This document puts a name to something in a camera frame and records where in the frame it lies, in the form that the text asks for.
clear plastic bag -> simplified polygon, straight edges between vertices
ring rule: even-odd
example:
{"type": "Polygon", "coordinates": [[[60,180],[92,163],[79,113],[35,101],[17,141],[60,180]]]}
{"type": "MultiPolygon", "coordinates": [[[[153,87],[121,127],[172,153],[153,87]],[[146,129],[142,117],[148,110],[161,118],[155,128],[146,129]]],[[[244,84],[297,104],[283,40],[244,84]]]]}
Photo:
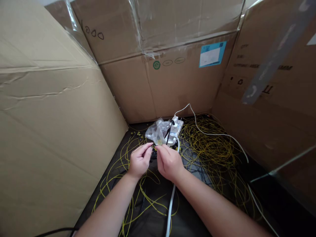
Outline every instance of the clear plastic bag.
{"type": "Polygon", "coordinates": [[[169,128],[170,120],[164,121],[162,118],[159,118],[147,129],[145,137],[152,140],[156,145],[165,144],[165,136],[169,128]]]}

cardboard wall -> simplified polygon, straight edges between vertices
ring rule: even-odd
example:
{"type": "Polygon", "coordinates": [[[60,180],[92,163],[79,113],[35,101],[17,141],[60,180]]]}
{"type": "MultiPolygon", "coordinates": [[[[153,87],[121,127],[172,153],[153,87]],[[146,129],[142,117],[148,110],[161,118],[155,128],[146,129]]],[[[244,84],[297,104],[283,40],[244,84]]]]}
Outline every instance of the cardboard wall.
{"type": "Polygon", "coordinates": [[[1,10],[0,235],[35,236],[75,225],[127,125],[98,66],[44,7],[1,10]]]}
{"type": "MultiPolygon", "coordinates": [[[[46,8],[65,25],[55,5],[46,8]]],[[[101,65],[236,32],[243,1],[75,0],[71,5],[101,65]]]]}
{"type": "MultiPolygon", "coordinates": [[[[212,113],[268,171],[316,144],[314,59],[316,18],[309,22],[253,105],[242,103],[251,80],[301,1],[265,0],[250,8],[238,35],[212,113]]],[[[278,174],[316,203],[313,151],[278,174]]]]}
{"type": "MultiPolygon", "coordinates": [[[[191,103],[196,113],[214,103],[236,33],[101,65],[128,123],[171,117],[191,103]],[[225,42],[220,63],[199,67],[202,47],[225,42]]],[[[191,115],[190,110],[183,112],[191,115]]]]}

white sticker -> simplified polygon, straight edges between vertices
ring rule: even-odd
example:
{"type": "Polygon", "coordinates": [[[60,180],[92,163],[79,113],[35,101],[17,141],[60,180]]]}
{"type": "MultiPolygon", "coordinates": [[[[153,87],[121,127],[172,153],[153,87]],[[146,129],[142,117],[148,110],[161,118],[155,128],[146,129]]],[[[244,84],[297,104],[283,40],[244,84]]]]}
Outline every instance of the white sticker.
{"type": "Polygon", "coordinates": [[[310,41],[307,43],[307,45],[313,45],[316,44],[316,33],[314,36],[310,39],[310,41]]]}
{"type": "Polygon", "coordinates": [[[200,54],[200,66],[205,66],[208,64],[212,64],[218,62],[218,58],[220,56],[220,49],[216,48],[205,53],[200,54]]]}

packing tape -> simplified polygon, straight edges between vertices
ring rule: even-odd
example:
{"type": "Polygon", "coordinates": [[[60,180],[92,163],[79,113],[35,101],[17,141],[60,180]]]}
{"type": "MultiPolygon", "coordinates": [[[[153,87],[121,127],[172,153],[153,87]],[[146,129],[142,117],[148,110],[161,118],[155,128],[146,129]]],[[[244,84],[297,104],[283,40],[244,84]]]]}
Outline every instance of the packing tape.
{"type": "Polygon", "coordinates": [[[272,79],[279,65],[282,64],[297,39],[314,18],[315,13],[315,0],[302,0],[295,5],[293,8],[293,17],[274,41],[266,61],[260,65],[256,75],[245,91],[242,98],[243,104],[254,104],[256,102],[261,92],[272,79]]]}

white cable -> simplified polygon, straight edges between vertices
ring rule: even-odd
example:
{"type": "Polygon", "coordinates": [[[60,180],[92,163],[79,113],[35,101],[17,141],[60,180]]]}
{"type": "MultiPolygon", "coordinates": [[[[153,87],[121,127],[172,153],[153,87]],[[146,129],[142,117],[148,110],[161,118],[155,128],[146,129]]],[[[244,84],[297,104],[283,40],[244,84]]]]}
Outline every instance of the white cable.
{"type": "Polygon", "coordinates": [[[254,198],[254,195],[253,195],[253,193],[252,193],[252,191],[251,191],[251,188],[250,188],[249,184],[247,184],[247,185],[248,185],[250,194],[251,194],[251,196],[252,196],[252,199],[253,199],[254,203],[256,204],[256,207],[258,208],[258,211],[260,212],[260,214],[262,215],[262,217],[264,218],[264,220],[266,221],[266,223],[270,226],[271,230],[273,230],[273,232],[276,234],[276,236],[279,237],[279,235],[277,234],[277,232],[273,229],[273,227],[270,225],[270,223],[268,222],[268,220],[265,218],[265,216],[264,216],[263,213],[261,212],[261,210],[260,210],[260,208],[259,208],[259,206],[258,206],[258,204],[257,204],[257,202],[256,202],[256,199],[254,198]]]}
{"type": "Polygon", "coordinates": [[[198,129],[201,133],[203,133],[203,134],[205,134],[205,135],[210,135],[210,136],[219,135],[219,136],[228,136],[228,137],[231,137],[231,138],[234,139],[235,142],[237,142],[237,144],[240,146],[241,150],[243,151],[243,153],[244,153],[244,155],[245,155],[245,157],[246,157],[246,159],[247,159],[247,163],[249,163],[247,154],[245,153],[245,151],[244,151],[244,149],[242,148],[242,146],[240,145],[240,143],[239,143],[233,136],[228,135],[228,134],[209,134],[209,133],[205,133],[205,132],[201,131],[201,129],[200,129],[200,128],[198,127],[198,125],[197,125],[197,118],[196,118],[195,113],[194,113],[194,111],[193,111],[193,109],[192,109],[192,107],[191,107],[191,104],[188,104],[186,107],[188,107],[189,105],[190,105],[190,108],[191,108],[191,110],[192,110],[192,112],[193,112],[193,114],[194,114],[195,125],[196,125],[197,129],[198,129]]]}
{"type": "MultiPolygon", "coordinates": [[[[179,141],[178,136],[176,137],[176,139],[177,139],[177,141],[178,141],[178,149],[177,149],[177,152],[179,153],[179,150],[180,150],[180,141],[179,141]]],[[[167,222],[166,237],[169,237],[169,233],[170,233],[171,209],[172,209],[172,204],[173,204],[174,192],[175,192],[175,184],[173,185],[172,194],[171,194],[171,199],[170,199],[170,204],[169,204],[169,209],[168,209],[168,222],[167,222]]]]}

